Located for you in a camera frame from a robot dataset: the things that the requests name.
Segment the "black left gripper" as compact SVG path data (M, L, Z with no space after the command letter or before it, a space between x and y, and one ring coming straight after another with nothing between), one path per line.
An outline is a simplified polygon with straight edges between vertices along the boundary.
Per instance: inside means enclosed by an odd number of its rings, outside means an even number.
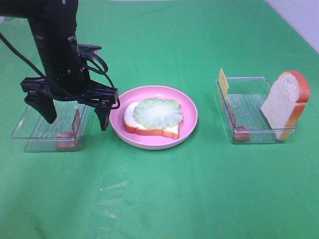
M77 101L80 104L94 107L102 131L109 125L110 110L119 108L118 89L112 88L90 79L87 69L80 75L59 80L48 77L27 77L21 82L22 90L28 94L25 103L37 110L42 117L52 124L57 118L54 100L68 102Z

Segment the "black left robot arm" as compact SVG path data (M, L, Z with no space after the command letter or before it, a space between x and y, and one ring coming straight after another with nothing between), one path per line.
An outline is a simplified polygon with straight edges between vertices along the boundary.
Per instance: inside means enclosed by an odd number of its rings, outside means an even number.
M28 20L43 65L37 77L25 78L21 87L25 103L48 123L56 120L54 101L76 101L94 108L101 130L109 124L110 111L119 108L117 88L93 81L90 71L106 76L108 66L97 54L99 46L78 44L76 0L3 0L0 14Z

